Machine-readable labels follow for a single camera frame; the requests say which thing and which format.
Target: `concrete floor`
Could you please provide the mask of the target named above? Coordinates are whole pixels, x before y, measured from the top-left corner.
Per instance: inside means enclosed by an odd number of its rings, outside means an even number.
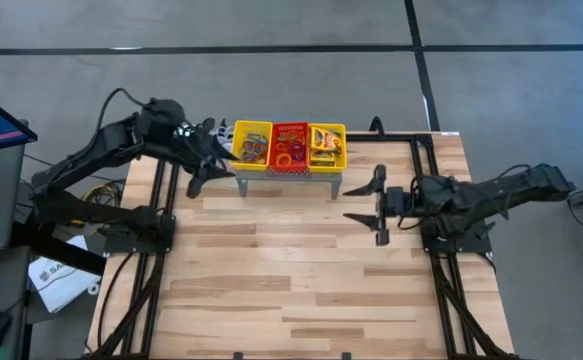
[[[583,43],[577,0],[415,0],[424,44]],[[0,48],[410,44],[402,1],[0,0]],[[440,127],[460,131],[475,180],[558,165],[583,189],[583,52],[426,54]],[[412,53],[0,56],[0,104],[29,119],[27,153],[56,162],[86,144],[104,97],[174,98],[191,119],[340,118],[426,130]],[[134,111],[123,98],[105,122]],[[25,160],[25,179],[44,166]],[[120,178],[126,167],[99,174]],[[81,193],[95,182],[74,187]],[[583,210],[578,213],[583,219]],[[517,353],[583,359],[583,229],[565,203],[495,219],[498,281]],[[34,327],[32,359],[77,356],[95,299]]]

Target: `wooden tabletop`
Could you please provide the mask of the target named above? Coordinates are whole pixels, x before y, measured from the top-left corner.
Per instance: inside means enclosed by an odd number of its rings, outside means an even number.
[[[440,174],[470,180],[460,137],[434,133],[433,139]],[[408,187],[414,176],[407,143],[352,142],[348,159],[340,193],[366,184],[376,164],[387,166],[387,186]],[[156,163],[148,157],[132,163],[123,206],[149,203]],[[257,181],[241,198],[235,180],[223,179],[188,199],[188,180],[183,172],[152,358],[230,358],[234,351],[246,358],[339,358],[342,352],[354,359],[446,358],[419,230],[400,231],[393,219],[391,244],[376,247],[373,233],[342,216],[373,214],[375,197],[331,200],[327,183]],[[89,334],[92,348],[103,294],[123,258],[107,262]],[[512,352],[493,269],[474,254],[458,258],[469,309],[496,344]],[[137,256],[112,290],[105,334],[127,310],[136,264]],[[144,318],[142,313],[134,351]]]

